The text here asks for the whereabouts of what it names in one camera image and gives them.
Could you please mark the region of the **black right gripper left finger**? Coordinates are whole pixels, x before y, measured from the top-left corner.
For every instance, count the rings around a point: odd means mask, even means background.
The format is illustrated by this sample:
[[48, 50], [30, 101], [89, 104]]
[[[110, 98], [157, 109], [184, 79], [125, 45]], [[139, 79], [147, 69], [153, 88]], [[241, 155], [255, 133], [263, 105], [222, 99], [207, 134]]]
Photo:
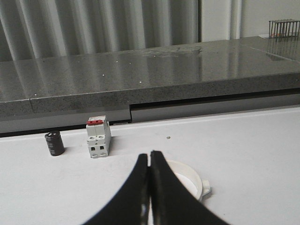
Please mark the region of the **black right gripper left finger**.
[[130, 175], [114, 197], [86, 225], [147, 225], [150, 196], [148, 156], [140, 154]]

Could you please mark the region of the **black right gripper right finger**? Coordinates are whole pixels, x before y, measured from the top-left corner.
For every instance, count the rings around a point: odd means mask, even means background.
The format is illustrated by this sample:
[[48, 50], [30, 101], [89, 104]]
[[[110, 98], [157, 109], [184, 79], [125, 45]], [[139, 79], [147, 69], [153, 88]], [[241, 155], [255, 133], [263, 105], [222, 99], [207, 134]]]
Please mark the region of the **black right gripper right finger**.
[[150, 189], [155, 225], [226, 225], [197, 201], [171, 170], [160, 151], [150, 154]]

